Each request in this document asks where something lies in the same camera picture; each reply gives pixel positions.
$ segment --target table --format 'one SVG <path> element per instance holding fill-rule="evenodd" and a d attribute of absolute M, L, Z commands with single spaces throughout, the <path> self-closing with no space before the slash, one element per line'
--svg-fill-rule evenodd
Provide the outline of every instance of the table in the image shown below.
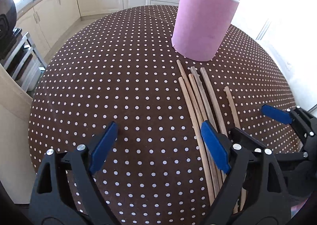
<path fill-rule="evenodd" d="M 34 95 L 29 125 L 35 170 L 49 148 L 72 151 L 110 121 L 118 139 L 95 181 L 122 224 L 199 224 L 209 201 L 188 109 L 178 83 L 205 67 L 227 130 L 234 127 L 225 86 L 232 89 L 243 130 L 273 152 L 298 151 L 289 125 L 260 113 L 265 104 L 295 107 L 291 90 L 269 55 L 230 26 L 208 62 L 184 58 L 171 45 L 175 6 L 122 10 L 82 29 L 48 64 Z M 80 211 L 76 184 L 70 187 Z"/>

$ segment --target kitchen floor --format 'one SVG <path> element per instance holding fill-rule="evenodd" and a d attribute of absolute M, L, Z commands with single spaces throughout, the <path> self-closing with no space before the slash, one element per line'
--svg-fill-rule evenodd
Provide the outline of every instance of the kitchen floor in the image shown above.
<path fill-rule="evenodd" d="M 75 22 L 75 24 L 70 27 L 59 39 L 58 41 L 53 45 L 51 50 L 47 53 L 47 55 L 44 57 L 44 60 L 46 63 L 49 63 L 51 59 L 54 57 L 54 55 L 57 53 L 57 51 L 64 45 L 64 43 L 71 38 L 73 35 L 78 33 L 80 30 L 88 26 L 89 24 L 95 22 L 96 20 L 100 19 L 98 18 L 91 18 L 87 20 L 78 20 Z"/>

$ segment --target metal rivet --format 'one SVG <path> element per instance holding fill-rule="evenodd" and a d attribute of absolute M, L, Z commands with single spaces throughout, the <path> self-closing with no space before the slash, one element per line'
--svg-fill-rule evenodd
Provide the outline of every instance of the metal rivet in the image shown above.
<path fill-rule="evenodd" d="M 77 146 L 78 151 L 83 151 L 83 150 L 85 150 L 85 148 L 86 148 L 86 146 L 84 144 L 80 144 Z"/>
<path fill-rule="evenodd" d="M 235 150 L 241 150 L 242 146 L 240 146 L 239 144 L 234 144 L 232 146 Z"/>
<path fill-rule="evenodd" d="M 264 152 L 268 155 L 272 154 L 272 151 L 268 148 L 264 149 Z"/>
<path fill-rule="evenodd" d="M 46 154 L 47 155 L 52 155 L 54 153 L 54 149 L 48 149 L 47 151 L 46 151 Z"/>

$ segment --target kitchen utensil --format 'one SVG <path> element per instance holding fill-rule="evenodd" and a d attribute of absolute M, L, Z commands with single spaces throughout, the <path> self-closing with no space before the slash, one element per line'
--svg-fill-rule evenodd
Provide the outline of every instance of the kitchen utensil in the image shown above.
<path fill-rule="evenodd" d="M 211 60 L 238 5 L 239 0 L 180 0 L 172 46 L 189 59 Z"/>

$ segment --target white wall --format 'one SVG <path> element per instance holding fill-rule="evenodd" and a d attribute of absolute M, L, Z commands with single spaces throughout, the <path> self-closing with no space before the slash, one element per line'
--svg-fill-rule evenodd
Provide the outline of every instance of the white wall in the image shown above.
<path fill-rule="evenodd" d="M 29 203 L 35 171 L 28 126 L 32 98 L 0 65 L 0 180 L 14 203 Z"/>

